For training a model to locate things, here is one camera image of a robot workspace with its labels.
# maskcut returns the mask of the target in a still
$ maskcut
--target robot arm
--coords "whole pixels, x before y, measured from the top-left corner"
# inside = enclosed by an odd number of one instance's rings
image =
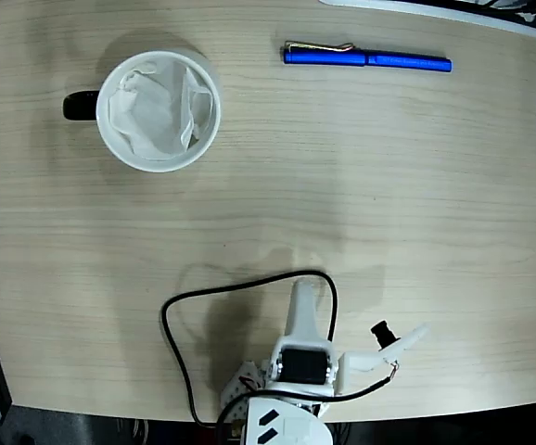
[[[381,350],[346,352],[337,361],[332,342],[317,332],[314,295],[308,281],[301,279],[295,283],[285,334],[277,340],[270,361],[264,366],[263,388],[331,397],[348,390],[351,371],[368,372],[382,363],[393,366],[390,375],[393,377],[402,353],[428,331],[428,327],[422,325],[408,336],[396,338],[386,323],[381,322],[372,329]],[[319,401],[250,398],[241,443],[332,445],[329,430],[318,418],[326,409],[327,403]]]

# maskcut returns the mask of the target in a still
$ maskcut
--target wire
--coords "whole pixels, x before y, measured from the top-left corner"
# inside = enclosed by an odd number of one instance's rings
[[[194,419],[194,422],[196,422],[197,425],[202,426],[204,428],[215,427],[215,424],[213,423],[202,422],[200,418],[198,417],[198,413],[196,412],[196,404],[194,403],[194,390],[192,389],[192,382],[190,380],[189,373],[187,372],[187,368],[185,367],[184,358],[182,357],[182,354],[179,351],[179,348],[177,347],[177,343],[175,343],[175,340],[171,333],[171,329],[169,327],[169,321],[167,319],[167,311],[169,310],[169,308],[173,304],[183,299],[190,299],[193,297],[202,297],[202,296],[208,296],[208,295],[216,295],[216,294],[222,294],[226,292],[236,292],[238,290],[249,289],[251,287],[269,285],[277,281],[283,281],[283,280],[287,280],[289,278],[295,278],[298,276],[319,276],[328,283],[330,287],[330,292],[332,294],[332,309],[331,309],[331,314],[330,314],[330,326],[329,326],[328,333],[327,333],[327,339],[329,341],[332,341],[334,339],[334,330],[336,329],[336,318],[338,315],[338,292],[336,290],[336,285],[334,284],[334,280],[332,280],[332,278],[327,273],[314,270],[314,269],[280,273],[278,275],[260,278],[258,280],[249,281],[247,283],[242,283],[239,285],[212,287],[209,289],[185,292],[183,294],[173,297],[172,299],[168,299],[167,301],[165,301],[165,303],[163,303],[161,310],[160,310],[160,319],[161,319],[161,323],[163,326],[163,331],[165,333],[167,341],[169,341],[169,344],[172,348],[173,355],[175,355],[175,360],[177,360],[177,364],[179,365],[179,368],[182,372],[182,377],[184,378],[184,383],[185,383],[185,390],[187,392],[187,401],[189,404],[190,413],[192,414],[192,419]],[[239,397],[250,395],[250,394],[259,394],[259,393],[262,393],[262,390],[255,391],[253,393],[242,394]],[[224,419],[226,417],[225,410],[230,404],[231,403],[225,406],[225,409],[221,412],[221,415],[219,416],[219,421],[221,421],[222,423],[224,422]]]

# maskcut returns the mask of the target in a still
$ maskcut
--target white object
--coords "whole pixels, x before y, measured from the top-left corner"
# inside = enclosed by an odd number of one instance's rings
[[[260,385],[263,384],[263,389],[328,397],[334,395],[334,386],[337,387],[337,393],[348,387],[352,370],[367,372],[388,363],[393,366],[394,371],[390,375],[393,378],[402,353],[427,331],[428,326],[423,324],[378,352],[348,352],[337,361],[332,342],[321,337],[317,331],[313,286],[309,281],[300,279],[295,282],[291,292],[285,334],[276,341],[270,361],[264,361],[261,369],[253,362],[244,362],[221,394],[221,406],[224,407],[244,390],[237,382],[241,375],[253,377]],[[282,381],[283,350],[324,352],[327,357],[324,384]],[[314,400],[254,397],[249,398],[247,412],[245,404],[240,403],[227,418],[247,417],[241,437],[242,445],[331,445],[332,435],[319,420],[327,409],[328,403]]]
[[[171,85],[179,86],[179,100],[168,93]],[[144,172],[173,172],[206,152],[221,110],[218,75],[206,58],[186,49],[150,51],[123,61],[103,82],[96,121],[105,144],[122,162]],[[191,135],[197,140],[190,145]]]
[[[254,362],[243,362],[221,392],[221,409],[239,394],[263,388],[263,378]],[[234,420],[245,420],[248,416],[248,399],[238,403],[227,415],[224,421],[227,424]]]
[[[290,403],[263,397],[249,400],[242,438],[246,445],[332,445],[329,429],[317,417]]]
[[[111,126],[136,156],[167,160],[185,153],[192,136],[206,130],[212,94],[186,65],[163,60],[126,73],[108,105]]]
[[[391,345],[377,352],[351,351],[343,353],[338,360],[336,393],[344,394],[349,391],[351,371],[367,373],[383,363],[397,364],[402,353],[410,349],[427,332],[428,325],[421,324],[407,336],[398,338]]]
[[[503,31],[517,32],[531,37],[536,37],[536,29],[529,26],[520,25],[507,20],[472,14],[469,12],[456,11],[444,7],[418,5],[416,3],[406,3],[395,0],[320,0],[320,2],[332,6],[366,7],[384,11],[406,12],[421,16],[436,17],[438,19],[463,21],[465,23],[474,23]]]

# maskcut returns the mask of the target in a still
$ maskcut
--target wooden table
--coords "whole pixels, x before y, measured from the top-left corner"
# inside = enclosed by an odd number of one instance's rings
[[[283,66],[286,39],[445,54],[455,72]],[[138,172],[94,124],[62,118],[66,94],[174,46],[223,82],[200,161]],[[381,319],[432,328],[393,385],[326,420],[536,401],[536,40],[313,0],[0,2],[0,355],[15,403],[189,419],[161,303],[308,266],[338,283],[339,352],[376,348]],[[172,312],[202,417],[242,360],[268,356],[290,285]],[[328,311],[324,293],[324,329]]]

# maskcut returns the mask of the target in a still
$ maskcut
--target black cable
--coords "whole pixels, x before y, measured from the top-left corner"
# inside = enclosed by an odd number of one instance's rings
[[[216,421],[215,438],[217,445],[221,445],[223,438],[223,426],[227,415],[244,399],[251,399],[253,397],[288,397],[291,399],[297,399],[300,401],[318,401],[321,403],[335,403],[339,401],[353,401],[360,397],[366,396],[380,388],[385,387],[391,381],[391,375],[387,376],[374,383],[368,388],[361,389],[360,391],[353,392],[352,394],[346,394],[344,396],[318,396],[315,394],[298,394],[289,391],[279,391],[274,389],[260,389],[255,392],[246,392],[239,394],[237,397],[229,401],[221,411],[218,420]]]
[[[191,292],[185,292],[184,294],[177,295],[173,297],[172,299],[168,299],[167,301],[165,301],[165,303],[163,303],[163,306],[161,307],[161,310],[160,310],[160,319],[161,319],[161,323],[163,326],[163,331],[165,332],[165,336],[167,337],[167,340],[169,341],[169,344],[172,347],[173,354],[175,355],[177,364],[179,365],[179,368],[182,372],[182,377],[184,378],[184,383],[185,383],[185,390],[187,392],[187,401],[189,403],[190,413],[192,414],[192,418],[194,419],[194,422],[196,422],[197,425],[205,427],[205,428],[215,427],[215,424],[209,423],[209,422],[202,422],[200,418],[198,417],[198,413],[196,412],[196,404],[194,403],[194,391],[192,389],[192,382],[190,381],[190,376],[187,372],[187,368],[185,367],[184,358],[182,357],[182,354],[177,347],[177,343],[175,343],[175,340],[173,339],[171,329],[169,327],[169,321],[167,319],[167,310],[169,310],[169,308],[174,303],[177,303],[178,301],[181,301],[182,299],[222,294],[226,292],[236,292],[238,290],[249,289],[251,287],[269,285],[277,281],[287,280],[289,278],[295,278],[298,276],[319,276],[328,283],[330,287],[330,292],[332,293],[332,310],[331,310],[331,315],[330,315],[330,327],[328,329],[327,339],[329,341],[332,341],[334,339],[334,330],[336,329],[336,317],[338,315],[338,292],[336,290],[336,285],[334,284],[334,280],[332,280],[332,278],[327,273],[322,272],[322,271],[317,271],[314,269],[280,273],[278,275],[260,278],[258,280],[249,281],[247,283],[242,283],[239,285],[213,287],[210,289],[202,289],[202,290],[194,290]],[[248,395],[258,394],[261,392],[262,391],[256,391],[253,393],[248,393]],[[226,415],[223,416],[223,414],[225,413],[225,410],[223,410],[221,412],[221,415],[219,416],[219,420],[223,418],[222,422],[224,422],[224,418],[226,417]]]

